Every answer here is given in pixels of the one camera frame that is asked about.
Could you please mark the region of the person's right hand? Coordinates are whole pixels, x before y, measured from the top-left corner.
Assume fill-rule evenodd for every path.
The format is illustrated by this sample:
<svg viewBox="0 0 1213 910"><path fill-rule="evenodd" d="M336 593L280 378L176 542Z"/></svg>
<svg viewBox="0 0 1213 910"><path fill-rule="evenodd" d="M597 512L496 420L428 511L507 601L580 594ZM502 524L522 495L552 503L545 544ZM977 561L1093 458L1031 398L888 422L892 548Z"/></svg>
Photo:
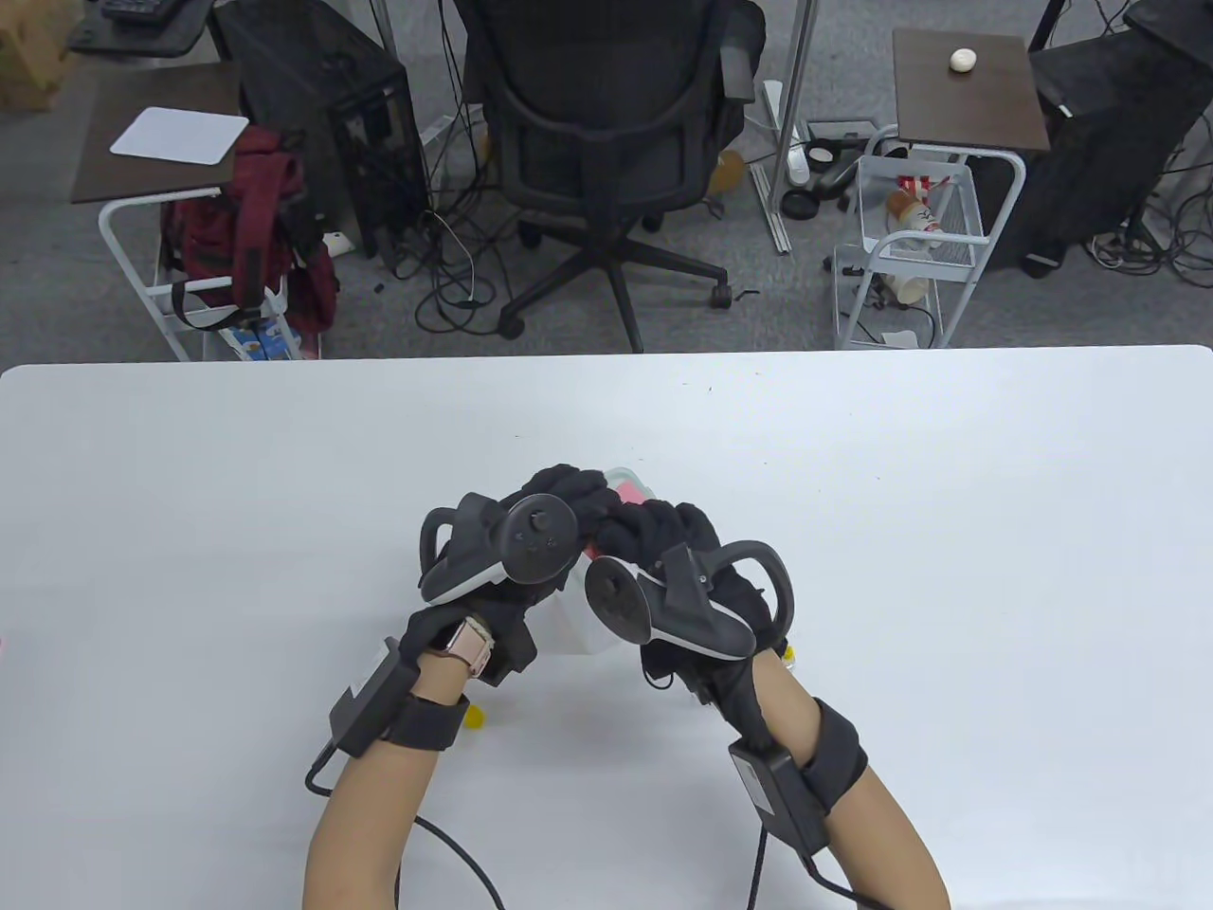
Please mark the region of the person's right hand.
<svg viewBox="0 0 1213 910"><path fill-rule="evenodd" d="M680 544L701 552L722 546L702 510L694 504L664 500L616 504L597 530L593 544L599 554L632 562L656 578L664 573L660 565L664 552ZM754 654L771 650L778 659L784 659L788 650L786 635L778 632L763 591L736 568L727 567L714 574L711 599L735 612L752 629ZM714 703L723 715L731 712L731 703L744 703L753 694L753 658L745 662L719 662L674 643L655 641L640 645L640 662L653 679L679 676L701 701Z"/></svg>

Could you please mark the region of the person's left hand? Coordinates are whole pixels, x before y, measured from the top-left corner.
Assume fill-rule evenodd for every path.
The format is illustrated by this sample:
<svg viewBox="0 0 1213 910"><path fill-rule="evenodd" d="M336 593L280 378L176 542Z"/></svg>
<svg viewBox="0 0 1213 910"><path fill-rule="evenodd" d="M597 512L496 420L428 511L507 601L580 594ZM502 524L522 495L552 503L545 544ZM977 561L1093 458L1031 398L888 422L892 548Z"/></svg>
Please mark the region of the person's left hand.
<svg viewBox="0 0 1213 910"><path fill-rule="evenodd" d="M558 463L503 500L468 493L429 511L418 540L425 605L408 619L403 662L455 656L490 686L524 671L537 654L526 612L564 588L620 502L604 472Z"/></svg>

